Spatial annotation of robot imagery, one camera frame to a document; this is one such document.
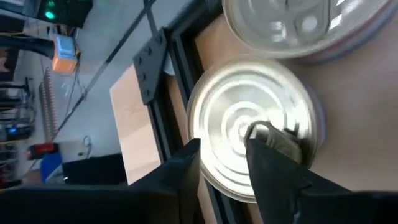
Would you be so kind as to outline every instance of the wooden board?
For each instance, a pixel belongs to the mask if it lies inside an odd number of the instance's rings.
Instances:
[[[112,86],[111,100],[127,182],[132,184],[160,165],[148,109],[142,104],[133,65]]]

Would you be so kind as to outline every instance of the blue object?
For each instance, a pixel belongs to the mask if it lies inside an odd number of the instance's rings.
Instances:
[[[16,131],[17,131],[16,128],[10,128],[10,129],[8,129],[8,132],[9,132],[10,134],[14,134]]]
[[[57,48],[58,58],[76,59],[75,44],[71,37],[56,35],[55,47]]]
[[[45,183],[47,178],[62,165],[62,158],[59,152],[46,154],[40,163],[40,174],[42,183]]]

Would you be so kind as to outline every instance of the shiny can lid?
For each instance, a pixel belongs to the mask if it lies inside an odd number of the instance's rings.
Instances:
[[[214,66],[200,78],[188,104],[189,138],[201,138],[201,171],[227,196],[255,203],[243,139],[251,123],[270,121],[295,133],[302,164],[318,147],[316,112],[294,74],[270,60],[245,56]]]
[[[362,27],[393,0],[223,0],[231,30],[275,58],[321,51]]]

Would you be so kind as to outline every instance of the green light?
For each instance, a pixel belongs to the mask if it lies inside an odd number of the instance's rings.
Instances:
[[[54,3],[54,1],[49,1],[49,2],[47,3],[47,5],[50,6],[50,7],[54,7],[54,6],[55,6],[55,3]]]
[[[55,19],[55,14],[50,11],[45,12],[45,16],[49,19]]]

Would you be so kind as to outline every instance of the metal bracket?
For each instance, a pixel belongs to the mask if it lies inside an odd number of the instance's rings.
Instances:
[[[148,105],[158,92],[166,53],[167,39],[162,28],[134,57],[134,65],[144,105]]]

